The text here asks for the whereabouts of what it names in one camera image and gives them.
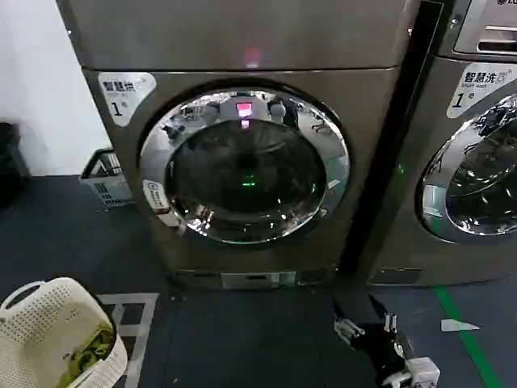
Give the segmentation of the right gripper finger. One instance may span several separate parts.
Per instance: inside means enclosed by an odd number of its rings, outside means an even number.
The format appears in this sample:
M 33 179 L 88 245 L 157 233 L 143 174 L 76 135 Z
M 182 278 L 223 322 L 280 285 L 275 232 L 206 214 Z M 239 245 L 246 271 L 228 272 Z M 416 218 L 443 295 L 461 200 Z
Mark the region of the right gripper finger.
M 397 316 L 388 312 L 383 303 L 376 299 L 372 294 L 368 295 L 368 299 L 372 304 L 376 315 L 383 321 L 384 330 L 387 332 L 397 333 Z
M 351 321 L 341 309 L 338 301 L 333 298 L 332 306 L 334 311 L 334 331 L 338 337 L 346 344 L 352 344 L 360 336 L 365 334 L 365 330 Z

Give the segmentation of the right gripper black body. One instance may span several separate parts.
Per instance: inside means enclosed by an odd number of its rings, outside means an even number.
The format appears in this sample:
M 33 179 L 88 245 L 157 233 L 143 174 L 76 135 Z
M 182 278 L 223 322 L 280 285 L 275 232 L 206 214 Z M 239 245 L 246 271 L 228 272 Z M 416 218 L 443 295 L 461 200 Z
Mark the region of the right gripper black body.
M 383 324 L 365 323 L 363 334 L 351 339 L 351 346 L 356 351 L 365 352 L 372 362 L 377 377 L 389 377 L 405 368 L 405 358 L 395 349 L 396 335 L 386 331 Z

